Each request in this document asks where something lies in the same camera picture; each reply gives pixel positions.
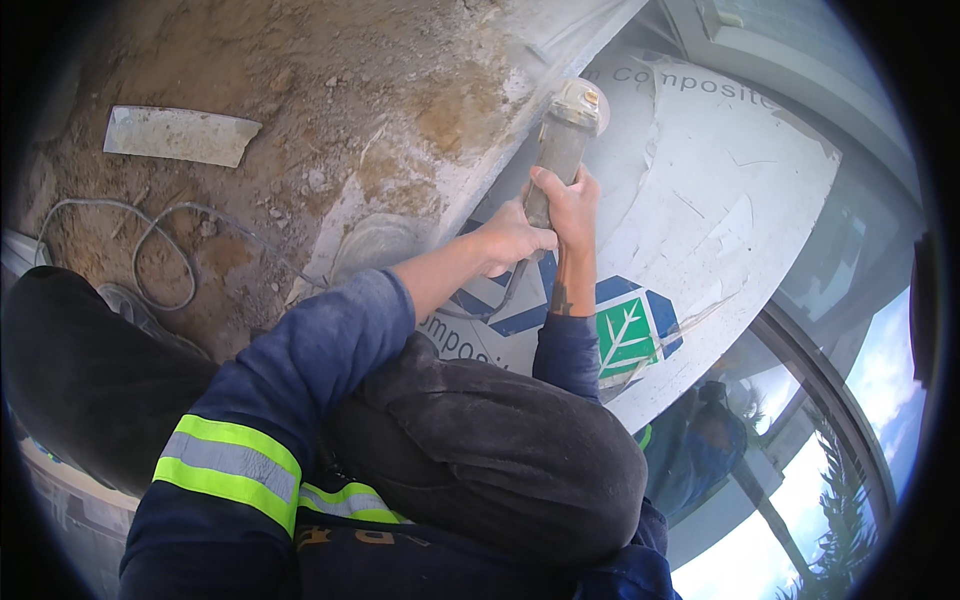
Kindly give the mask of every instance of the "leg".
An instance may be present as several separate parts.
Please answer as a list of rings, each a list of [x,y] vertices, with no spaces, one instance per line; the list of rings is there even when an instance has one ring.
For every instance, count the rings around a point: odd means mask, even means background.
[[[140,496],[180,417],[218,367],[110,311],[81,276],[29,271],[3,306],[4,394],[65,463]]]
[[[414,334],[334,414],[348,474],[416,522],[522,559],[583,565],[636,531],[646,462],[605,408]]]

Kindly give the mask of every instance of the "right hand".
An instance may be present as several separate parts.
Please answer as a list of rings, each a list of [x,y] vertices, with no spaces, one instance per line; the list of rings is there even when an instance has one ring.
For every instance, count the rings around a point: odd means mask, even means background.
[[[530,169],[530,180],[550,201],[550,222],[565,252],[596,253],[597,206],[600,183],[581,163],[572,185],[564,185],[553,171]]]

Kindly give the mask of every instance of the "hand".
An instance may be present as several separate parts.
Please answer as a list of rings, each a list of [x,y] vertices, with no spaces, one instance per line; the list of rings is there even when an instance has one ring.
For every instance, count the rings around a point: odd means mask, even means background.
[[[511,264],[537,250],[557,248],[557,234],[531,226],[520,198],[504,203],[487,223],[470,235],[479,241],[485,258],[480,275],[487,277],[503,275]]]
[[[573,185],[566,186],[552,171],[530,169],[530,179],[550,201],[550,222],[560,238],[562,252],[596,254],[597,206],[600,183],[583,164]]]

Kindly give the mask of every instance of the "shoe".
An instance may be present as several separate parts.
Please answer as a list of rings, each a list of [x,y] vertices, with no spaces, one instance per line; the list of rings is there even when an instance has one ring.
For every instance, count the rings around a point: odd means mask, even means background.
[[[104,299],[110,310],[123,317],[127,323],[139,327],[141,331],[158,342],[210,360],[210,356],[196,344],[160,326],[144,301],[122,285],[105,283],[97,288],[97,294],[100,294],[100,298]]]

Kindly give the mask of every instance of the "soil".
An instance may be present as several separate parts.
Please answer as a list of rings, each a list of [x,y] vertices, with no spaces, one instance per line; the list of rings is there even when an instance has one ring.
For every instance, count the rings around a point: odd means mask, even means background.
[[[303,265],[351,176],[368,203],[436,216],[446,189],[436,182],[439,170],[468,164],[509,114],[506,41],[487,24],[498,10],[472,0],[121,4],[67,69],[64,78],[74,79],[62,88],[73,102],[61,94],[50,109],[69,107],[68,118],[47,119],[65,125],[34,144],[5,227],[36,237],[58,200],[131,202],[149,186],[141,205],[148,214],[207,204]],[[236,169],[105,154],[114,105],[223,113],[263,129]],[[109,206],[63,209],[45,240],[55,263],[94,286],[115,281],[132,289],[131,254],[145,225],[131,218],[111,240],[121,217]],[[276,323],[295,276],[229,224],[205,221],[181,210],[161,223],[190,256],[198,288],[186,308],[158,317],[223,361],[250,341],[252,329]],[[185,267],[157,235],[144,244],[137,269],[156,301],[176,304],[189,291]]]

